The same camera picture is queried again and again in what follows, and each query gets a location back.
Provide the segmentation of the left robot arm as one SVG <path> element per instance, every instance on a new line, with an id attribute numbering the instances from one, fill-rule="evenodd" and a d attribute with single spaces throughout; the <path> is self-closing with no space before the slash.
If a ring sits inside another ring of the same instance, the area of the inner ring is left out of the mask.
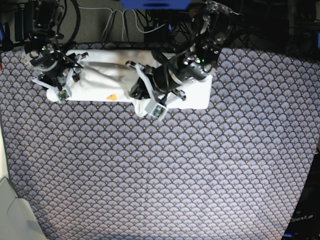
<path id="1" fill-rule="evenodd" d="M 186 93 L 179 88 L 192 80 L 203 82 L 212 75 L 235 15 L 236 12 L 225 4 L 207 0 L 192 17 L 191 38 L 174 56 L 167 58 L 153 50 L 151 54 L 160 63 L 158 67 L 127 61 L 131 68 L 141 71 L 129 96 L 137 100 L 154 98 L 164 103 L 169 94 L 174 94 L 185 101 Z"/>

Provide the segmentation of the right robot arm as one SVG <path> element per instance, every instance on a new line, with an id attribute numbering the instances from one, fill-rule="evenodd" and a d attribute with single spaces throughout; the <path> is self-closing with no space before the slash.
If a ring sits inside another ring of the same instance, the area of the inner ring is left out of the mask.
<path id="1" fill-rule="evenodd" d="M 67 83 L 67 71 L 82 67 L 74 53 L 67 54 L 75 43 L 81 23 L 79 5 L 76 0 L 72 0 L 71 3 L 76 19 L 74 30 L 66 43 L 61 45 L 59 40 L 64 38 L 61 25 L 67 13 L 67 6 L 62 6 L 59 0 L 42 0 L 32 7 L 29 42 L 23 46 L 23 60 L 26 65 L 40 71 L 40 83 L 59 91 Z"/>

